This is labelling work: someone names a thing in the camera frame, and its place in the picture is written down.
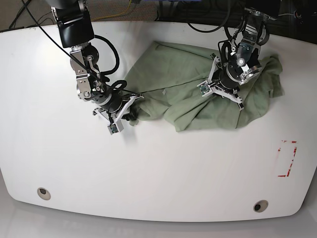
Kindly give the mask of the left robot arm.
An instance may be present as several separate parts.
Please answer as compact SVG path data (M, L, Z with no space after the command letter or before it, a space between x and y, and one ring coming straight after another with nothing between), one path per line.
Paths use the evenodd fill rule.
M211 56L213 62L207 80L198 84L203 97L216 94L235 102L242 110L243 100L239 87L261 72L258 60L261 47L269 40L268 20L276 20L280 10L279 0L248 0L243 9L242 22L234 34L230 34L222 22L227 38L218 43L219 56Z

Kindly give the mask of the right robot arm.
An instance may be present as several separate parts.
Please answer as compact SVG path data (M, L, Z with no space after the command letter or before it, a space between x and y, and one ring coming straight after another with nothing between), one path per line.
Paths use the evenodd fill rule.
M76 74L78 97L98 107L93 114L107 120L110 129L117 130L121 120L133 121L137 113L132 105L141 94L125 90L127 82L118 80L108 85L109 75L119 68L119 54L106 38L95 35L90 14L84 0L50 0L63 48L70 49L70 64ZM99 52L91 40L105 42L115 57L113 69L100 71Z

